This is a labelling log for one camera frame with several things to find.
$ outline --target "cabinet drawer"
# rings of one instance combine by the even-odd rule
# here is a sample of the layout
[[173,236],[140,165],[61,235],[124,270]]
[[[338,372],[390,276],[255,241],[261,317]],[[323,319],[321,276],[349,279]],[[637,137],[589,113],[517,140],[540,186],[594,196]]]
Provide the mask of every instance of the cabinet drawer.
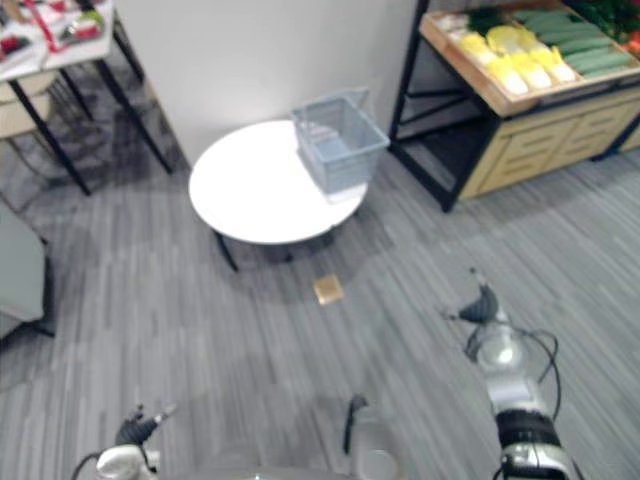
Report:
[[576,123],[576,119],[569,119],[513,134],[478,193],[490,192],[539,175]]
[[603,153],[629,125],[640,104],[616,105],[580,117],[579,123],[544,171],[564,167]]
[[528,157],[551,156],[574,123],[573,120],[556,122],[514,134],[504,152],[503,161],[517,164]]

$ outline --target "wooden cabinet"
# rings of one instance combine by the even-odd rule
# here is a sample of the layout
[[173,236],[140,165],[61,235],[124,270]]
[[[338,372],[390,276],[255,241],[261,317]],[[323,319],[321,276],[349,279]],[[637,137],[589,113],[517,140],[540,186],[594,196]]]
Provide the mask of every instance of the wooden cabinet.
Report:
[[564,120],[506,136],[507,146],[480,185],[478,193],[538,176],[575,124],[574,119]]
[[629,125],[640,109],[640,102],[625,103],[583,115],[562,147],[545,165],[555,170],[604,153]]
[[634,148],[640,148],[640,125],[638,125],[638,128],[627,138],[627,141],[622,144],[620,151],[628,152]]
[[[640,91],[634,90],[505,121],[460,198],[488,193],[600,155],[638,113]],[[640,143],[640,133],[634,135]]]

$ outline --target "gray chair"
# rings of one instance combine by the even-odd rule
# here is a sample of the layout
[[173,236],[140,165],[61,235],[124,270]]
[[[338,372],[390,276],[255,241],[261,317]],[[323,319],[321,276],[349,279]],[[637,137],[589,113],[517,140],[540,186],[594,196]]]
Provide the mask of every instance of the gray chair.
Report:
[[0,202],[0,338],[44,316],[45,267],[38,234]]

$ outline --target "table leg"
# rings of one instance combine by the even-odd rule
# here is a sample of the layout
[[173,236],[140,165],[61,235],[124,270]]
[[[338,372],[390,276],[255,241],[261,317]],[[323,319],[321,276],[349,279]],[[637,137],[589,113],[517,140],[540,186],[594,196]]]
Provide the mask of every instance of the table leg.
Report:
[[33,122],[38,127],[38,130],[40,131],[44,139],[51,147],[51,150],[53,150],[53,153],[56,154],[56,157],[58,157],[60,163],[62,163],[62,166],[69,173],[69,176],[73,179],[76,185],[80,187],[82,193],[87,196],[91,195],[91,190],[89,190],[89,187],[87,187],[84,179],[80,176],[80,173],[76,170],[76,167],[73,166],[73,163],[71,162],[65,151],[62,150],[62,147],[47,127],[47,124],[44,122],[44,120],[42,120],[42,118],[40,118],[40,115],[38,115],[38,112],[31,104],[31,100],[29,100],[29,97],[24,93],[24,90],[22,90],[22,87],[20,86],[18,81],[11,80],[9,81],[9,85],[20,100],[20,103],[22,103],[24,109],[27,111]]
[[144,124],[142,123],[142,120],[138,116],[138,113],[129,103],[127,96],[122,91],[122,88],[120,87],[120,85],[118,85],[118,82],[113,76],[113,73],[111,73],[111,70],[109,70],[109,67],[107,66],[107,64],[104,62],[104,60],[96,60],[94,62],[94,65],[96,66],[98,73],[104,80],[104,83],[107,84],[107,87],[111,91],[113,98],[115,98],[116,101],[120,105],[122,105],[122,108],[124,108],[125,112],[129,116],[129,119],[131,120],[131,122],[133,122],[133,125],[136,127],[140,135],[142,135],[142,138],[144,138],[144,141],[147,143],[147,145],[149,145],[149,148],[151,149],[155,157],[158,159],[158,162],[160,163],[160,165],[162,165],[162,168],[164,168],[167,173],[171,173],[173,171],[173,168],[171,167],[171,165],[169,165],[167,160],[164,158],[164,156],[160,152],[160,149],[153,141],[153,138],[151,138],[151,135],[149,135],[149,132],[145,128]]
[[64,68],[60,69],[60,74],[62,75],[62,78],[64,79],[64,81],[67,83],[67,86],[69,87],[69,90],[71,90],[71,93],[73,94],[74,98],[76,99],[76,102],[78,102],[78,105],[80,105],[80,108],[82,109],[84,114],[87,116],[87,118],[89,120],[91,120],[93,122],[93,115],[91,115],[91,111],[89,110],[89,107],[87,106],[87,102],[84,101],[84,97],[80,93],[80,90],[78,89],[78,86],[75,84],[73,79],[69,76],[69,74],[67,73],[67,71]]
[[231,267],[231,270],[233,270],[234,272],[237,272],[238,265],[236,265],[236,262],[233,259],[233,256],[231,255],[231,251],[229,250],[229,247],[227,247],[227,243],[225,242],[224,236],[215,230],[213,230],[213,233],[216,236],[216,240],[218,241],[218,247],[220,247],[222,256]]
[[124,55],[124,58],[129,63],[129,66],[131,67],[131,70],[133,70],[133,73],[135,74],[135,76],[138,78],[138,81],[140,83],[144,83],[144,71],[142,70],[140,63],[138,63],[138,60],[133,55],[133,52],[131,51],[131,47],[127,45],[127,42],[122,38],[120,28],[121,27],[119,27],[119,25],[114,25],[113,39],[118,44],[120,51],[122,52],[122,54]]

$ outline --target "green vegetable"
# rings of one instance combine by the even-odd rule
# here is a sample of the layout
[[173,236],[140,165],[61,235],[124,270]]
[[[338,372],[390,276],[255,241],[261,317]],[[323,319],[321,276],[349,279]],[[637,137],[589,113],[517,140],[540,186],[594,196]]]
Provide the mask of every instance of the green vegetable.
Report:
[[538,23],[532,27],[527,27],[529,30],[534,32],[536,35],[543,35],[545,33],[551,32],[561,32],[565,28],[572,28],[573,23],[569,20],[562,18],[552,18],[548,22]]
[[591,50],[592,48],[606,47],[611,45],[611,40],[605,36],[597,38],[587,38],[578,40],[569,40],[558,45],[562,55],[581,52],[583,50]]
[[569,20],[569,15],[562,10],[551,10],[544,13],[539,13],[535,17],[531,18],[529,21],[525,22],[525,26],[529,30],[535,31],[538,28],[541,28],[545,24],[557,23],[557,22],[567,22]]
[[602,35],[599,30],[577,30],[566,32],[552,32],[540,35],[538,38],[547,45],[558,45],[559,43],[565,43],[571,40],[583,40],[585,38],[593,38],[594,35]]
[[596,77],[603,77],[605,75],[611,75],[612,73],[618,73],[621,72],[623,70],[626,70],[627,67],[626,66],[617,66],[617,67],[611,67],[611,68],[604,68],[602,70],[592,70],[591,72],[585,73],[582,76],[586,79],[590,79],[590,78],[596,78]]
[[628,32],[640,30],[640,6],[632,0],[568,0],[567,3],[620,43],[624,43]]
[[609,53],[603,57],[581,60],[573,65],[573,67],[578,72],[585,75],[589,72],[595,72],[598,70],[627,66],[630,60],[631,55],[628,53]]
[[564,61],[569,65],[573,65],[575,63],[580,62],[580,60],[602,57],[604,55],[607,55],[610,52],[611,52],[611,48],[609,47],[593,48],[591,50],[586,50],[583,52],[572,53],[571,55],[567,55],[566,57],[564,57]]
[[527,22],[540,13],[544,13],[544,10],[520,10],[518,12],[515,12],[513,16],[519,22]]
[[496,7],[478,8],[469,12],[469,30],[485,36],[489,30],[504,25],[502,12]]

